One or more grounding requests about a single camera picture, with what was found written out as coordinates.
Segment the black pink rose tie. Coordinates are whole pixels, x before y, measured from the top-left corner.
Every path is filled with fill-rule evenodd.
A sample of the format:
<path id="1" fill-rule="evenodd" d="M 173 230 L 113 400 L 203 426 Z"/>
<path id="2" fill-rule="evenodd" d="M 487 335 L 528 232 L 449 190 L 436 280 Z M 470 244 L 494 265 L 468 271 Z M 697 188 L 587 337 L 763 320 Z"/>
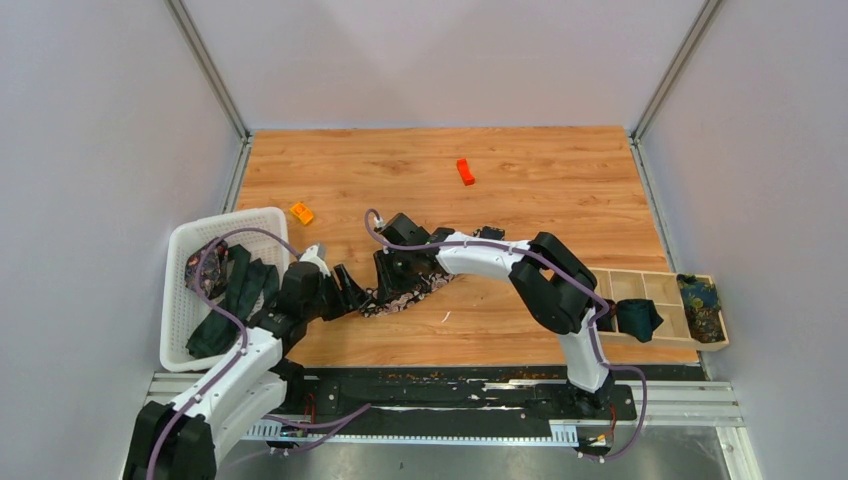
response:
<path id="1" fill-rule="evenodd" d="M 412 220 L 398 215 L 393 219 L 396 233 L 384 238 L 399 245 L 420 245 L 444 240 L 448 229 L 438 228 L 434 233 Z M 448 273 L 433 255 L 426 252 L 401 252 L 388 248 L 375 251 L 373 260 L 377 287 L 366 290 L 368 297 L 362 301 L 359 312 L 363 317 L 379 317 L 399 313 L 422 301 L 430 294 L 449 284 L 454 274 Z"/>

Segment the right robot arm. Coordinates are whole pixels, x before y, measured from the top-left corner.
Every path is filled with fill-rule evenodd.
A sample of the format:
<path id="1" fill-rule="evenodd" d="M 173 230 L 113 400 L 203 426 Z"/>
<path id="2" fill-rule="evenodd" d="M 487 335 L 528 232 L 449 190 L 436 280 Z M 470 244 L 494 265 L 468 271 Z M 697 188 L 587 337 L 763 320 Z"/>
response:
<path id="1" fill-rule="evenodd" d="M 558 337 L 574 386 L 571 403 L 584 417 L 596 417 L 611 403 L 610 366 L 596 328 L 609 303 L 595 292 L 594 274 L 554 235 L 505 241 L 450 229 L 435 240 L 421 238 L 417 225 L 398 214 L 384 220 L 371 208 L 364 214 L 369 235 L 384 249 L 411 253 L 449 275 L 472 275 L 512 285 L 531 317 Z"/>

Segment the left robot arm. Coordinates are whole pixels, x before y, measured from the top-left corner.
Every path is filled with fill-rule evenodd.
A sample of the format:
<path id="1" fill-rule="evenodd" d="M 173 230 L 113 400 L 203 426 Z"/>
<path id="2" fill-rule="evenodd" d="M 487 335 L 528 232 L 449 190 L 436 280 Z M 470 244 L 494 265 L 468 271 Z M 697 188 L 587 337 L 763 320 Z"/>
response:
<path id="1" fill-rule="evenodd" d="M 288 267 L 276 294 L 246 322 L 245 335 L 191 387 L 139 412 L 126 479 L 213 479 L 247 430 L 277 408 L 298 411 L 306 386 L 285 374 L 285 356 L 308 324 L 347 315 L 369 296 L 343 265 L 324 272 L 314 262 Z"/>

